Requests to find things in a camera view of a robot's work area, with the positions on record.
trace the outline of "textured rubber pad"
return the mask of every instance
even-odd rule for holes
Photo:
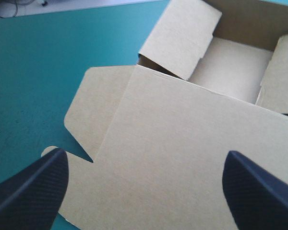
[[[68,184],[66,152],[54,149],[0,184],[0,230],[48,230]]]
[[[288,230],[287,184],[237,151],[226,158],[222,183],[240,230]]]

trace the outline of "cardboard panel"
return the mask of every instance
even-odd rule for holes
[[[288,114],[288,35],[280,38],[261,87],[257,105]]]
[[[189,79],[221,16],[201,0],[172,0],[140,54],[182,79]]]
[[[255,103],[272,52],[215,37],[189,82]]]
[[[64,125],[95,160],[134,66],[90,68],[65,116]]]
[[[288,183],[288,117],[136,66],[97,161],[68,156],[60,213],[83,230],[236,230],[232,149]]]
[[[274,50],[288,34],[288,6],[260,0],[204,0],[222,12],[214,36]]]

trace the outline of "green surface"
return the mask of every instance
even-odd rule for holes
[[[136,64],[167,3],[0,20],[0,182],[50,145],[89,159],[63,125],[84,72]],[[58,216],[52,229],[76,228]]]

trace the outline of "box flap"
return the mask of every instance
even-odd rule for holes
[[[222,12],[214,36],[274,50],[288,34],[288,6],[260,0],[204,0]]]
[[[134,66],[90,68],[65,116],[64,125],[95,160]]]
[[[214,37],[189,82],[255,103],[272,51]]]
[[[139,53],[187,80],[204,56],[220,17],[221,12],[201,0],[172,0]]]
[[[288,35],[279,39],[261,87],[256,104],[288,114]]]
[[[229,150],[288,183],[287,116],[136,66],[95,163],[68,156],[60,213],[83,230],[236,230]]]

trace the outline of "table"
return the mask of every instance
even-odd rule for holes
[[[167,3],[0,20],[0,182],[50,145],[89,160],[63,124],[84,72],[91,66],[136,64]],[[77,228],[58,215],[52,229]]]

